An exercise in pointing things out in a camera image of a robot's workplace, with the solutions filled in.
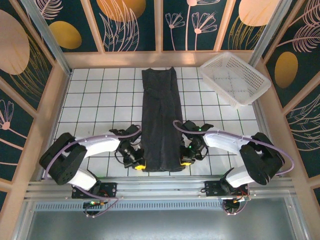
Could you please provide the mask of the dark grey t-shirt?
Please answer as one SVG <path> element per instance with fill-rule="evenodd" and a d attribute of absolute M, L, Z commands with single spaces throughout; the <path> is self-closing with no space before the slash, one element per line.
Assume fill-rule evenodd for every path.
<path fill-rule="evenodd" d="M 183 120 L 177 73 L 148 68 L 142 71 L 141 146 L 145 172 L 180 172 L 182 133 L 173 126 Z"/>

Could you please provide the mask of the small circuit board with led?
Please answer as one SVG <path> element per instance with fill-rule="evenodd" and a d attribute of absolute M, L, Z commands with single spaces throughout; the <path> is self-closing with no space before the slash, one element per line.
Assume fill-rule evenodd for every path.
<path fill-rule="evenodd" d="M 104 201 L 101 200 L 91 200 L 91 201 L 85 201 L 83 203 L 83 208 L 101 208 L 102 206 L 105 205 Z"/>

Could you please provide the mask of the white perforated plastic basket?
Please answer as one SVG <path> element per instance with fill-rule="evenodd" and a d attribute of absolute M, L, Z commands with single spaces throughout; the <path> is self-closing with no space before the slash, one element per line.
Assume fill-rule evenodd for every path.
<path fill-rule="evenodd" d="M 210 89 L 235 109 L 248 106 L 272 85 L 262 73 L 231 52 L 223 52 L 199 67 Z"/>

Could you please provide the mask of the aluminium frame post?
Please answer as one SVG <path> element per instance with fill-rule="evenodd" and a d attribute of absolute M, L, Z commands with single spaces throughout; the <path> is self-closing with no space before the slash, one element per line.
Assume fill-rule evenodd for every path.
<path fill-rule="evenodd" d="M 281 24 L 282 20 L 284 19 L 285 15 L 287 14 L 292 0 L 280 0 L 271 15 L 269 22 L 267 23 L 266 27 L 264 28 L 254 50 L 253 53 L 248 61 L 248 64 L 255 68 L 258 64 L 262 54 L 266 50 L 269 42 L 272 40 L 272 37 L 276 33 Z"/>
<path fill-rule="evenodd" d="M 71 68 L 63 54 L 61 47 L 50 30 L 47 20 L 54 20 L 63 9 L 62 0 L 19 0 L 29 15 L 43 40 L 47 43 L 53 56 L 68 77 Z"/>

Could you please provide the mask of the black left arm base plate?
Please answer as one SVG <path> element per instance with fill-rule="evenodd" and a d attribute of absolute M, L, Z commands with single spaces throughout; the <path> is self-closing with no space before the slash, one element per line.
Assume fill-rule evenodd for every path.
<path fill-rule="evenodd" d="M 117 193 L 116 182 L 97 182 L 89 190 L 80 190 L 77 187 L 72 188 L 71 198 L 72 199 L 89 199 L 89 198 L 115 198 Z"/>

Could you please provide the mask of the aluminium mounting rail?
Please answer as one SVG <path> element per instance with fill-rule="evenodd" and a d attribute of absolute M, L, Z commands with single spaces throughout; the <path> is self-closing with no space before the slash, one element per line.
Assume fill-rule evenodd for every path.
<path fill-rule="evenodd" d="M 121 200 L 186 200 L 204 199 L 201 192 L 206 181 L 218 181 L 218 177 L 205 176 L 141 176 L 106 177 L 103 183 L 117 183 L 116 197 Z M 252 199 L 292 198 L 297 193 L 289 177 L 274 177 L 267 185 L 250 183 Z M 58 185 L 54 180 L 31 181 L 24 195 L 25 201 L 63 201 L 70 200 L 72 187 Z"/>

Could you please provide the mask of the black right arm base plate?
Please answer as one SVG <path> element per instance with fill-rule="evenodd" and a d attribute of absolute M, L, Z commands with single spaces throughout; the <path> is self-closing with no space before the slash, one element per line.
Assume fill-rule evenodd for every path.
<path fill-rule="evenodd" d="M 227 182 L 218 180 L 205 181 L 204 188 L 202 188 L 200 192 L 204 193 L 207 197 L 240 198 L 250 195 L 247 184 L 243 184 L 235 188 Z"/>

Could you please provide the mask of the grey sheet metal tray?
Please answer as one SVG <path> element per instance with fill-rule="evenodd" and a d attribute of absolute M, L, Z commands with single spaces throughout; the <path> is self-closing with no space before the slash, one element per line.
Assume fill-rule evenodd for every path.
<path fill-rule="evenodd" d="M 129 210 L 96 219 L 81 211 L 26 210 L 14 240 L 314 240 L 289 198 L 254 199 L 231 216 L 219 207 Z"/>

